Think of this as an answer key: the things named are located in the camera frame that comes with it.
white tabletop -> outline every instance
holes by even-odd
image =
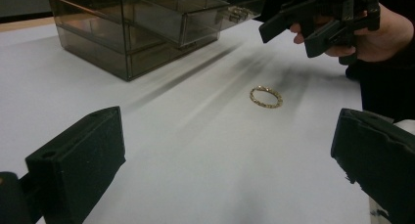
[[[120,106],[127,162],[85,223],[369,223],[368,197],[330,157],[358,84],[290,32],[262,44],[259,25],[131,82],[63,50],[53,25],[0,33],[0,170],[23,176],[29,154]],[[257,85],[284,105],[255,105]]]

human hand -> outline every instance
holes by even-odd
[[[354,32],[356,35],[356,47],[334,46],[326,51],[331,57],[344,57],[357,52],[357,59],[365,62],[381,62],[393,57],[403,50],[412,40],[414,27],[412,22],[380,5],[380,28],[370,31],[367,28]],[[332,18],[319,17],[315,20],[316,26],[322,26]],[[290,27],[290,31],[296,33],[294,43],[301,44],[304,37],[298,23]]]

gold bracelet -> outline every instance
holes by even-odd
[[[257,90],[257,91],[264,91],[264,92],[267,92],[267,93],[272,94],[273,96],[275,96],[275,98],[277,98],[277,101],[278,101],[277,104],[275,104],[275,105],[268,105],[268,104],[262,103],[261,101],[259,101],[258,99],[256,99],[254,97],[254,91],[255,90]],[[281,95],[278,92],[276,92],[276,91],[274,91],[274,90],[272,90],[270,88],[267,88],[267,87],[264,87],[264,86],[260,86],[260,85],[257,86],[257,87],[255,87],[251,91],[250,97],[251,97],[251,100],[254,103],[256,103],[257,105],[259,105],[261,107],[267,108],[267,109],[276,109],[276,108],[281,107],[283,105],[283,98],[281,97]]]

dark clothing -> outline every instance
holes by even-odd
[[[291,0],[267,0],[259,21],[267,21],[278,13],[283,3]],[[379,0],[390,10],[415,22],[414,0]],[[349,66],[346,76],[361,86],[362,108],[395,122],[415,119],[415,37],[401,53],[388,61]]]

transparent drawer organizer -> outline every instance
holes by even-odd
[[[265,0],[49,0],[62,46],[131,80],[260,16]]]

